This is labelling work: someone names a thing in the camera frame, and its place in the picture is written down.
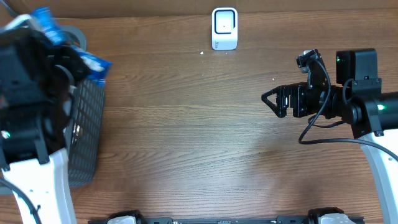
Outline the blue snack packet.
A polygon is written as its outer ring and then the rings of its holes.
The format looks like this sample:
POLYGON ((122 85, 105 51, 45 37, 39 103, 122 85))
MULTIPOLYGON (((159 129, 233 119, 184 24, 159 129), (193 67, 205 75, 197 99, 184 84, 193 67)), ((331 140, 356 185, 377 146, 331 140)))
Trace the blue snack packet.
POLYGON ((99 58, 87 51, 87 39, 84 33, 74 26, 61 26, 48 7, 40 7, 31 12, 42 32, 54 45, 69 44, 90 69, 88 79, 100 87, 106 84, 106 77, 112 66, 110 61, 99 58))

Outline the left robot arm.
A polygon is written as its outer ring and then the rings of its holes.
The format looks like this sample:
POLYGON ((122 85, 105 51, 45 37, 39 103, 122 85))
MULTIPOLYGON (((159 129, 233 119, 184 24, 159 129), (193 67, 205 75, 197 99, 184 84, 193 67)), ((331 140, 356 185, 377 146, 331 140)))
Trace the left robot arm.
POLYGON ((73 113, 70 88, 89 72, 31 15, 1 31, 1 184, 14 194, 24 223, 76 223, 63 131, 73 113))

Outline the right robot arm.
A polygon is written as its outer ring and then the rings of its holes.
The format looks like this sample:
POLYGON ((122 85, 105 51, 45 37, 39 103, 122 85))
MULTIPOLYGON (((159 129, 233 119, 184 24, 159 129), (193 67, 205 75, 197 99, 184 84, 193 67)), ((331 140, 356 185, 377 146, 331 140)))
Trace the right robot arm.
POLYGON ((373 174, 385 223, 397 223, 397 93, 382 92, 376 49, 337 51, 336 85, 332 85, 318 50, 306 50, 296 58, 307 81, 278 86, 261 96, 279 118, 291 108, 296 118, 306 117, 300 144, 359 144, 373 174), (348 124, 352 138, 306 141, 317 119, 339 118, 329 128, 348 124))

